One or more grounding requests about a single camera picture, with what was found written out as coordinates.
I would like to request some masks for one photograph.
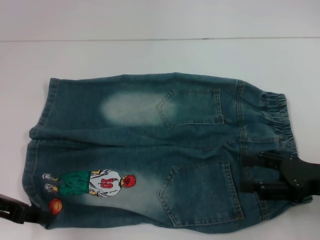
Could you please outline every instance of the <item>basketball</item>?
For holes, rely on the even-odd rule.
[[[62,201],[58,198],[54,198],[49,203],[49,209],[52,215],[57,215],[62,209]]]

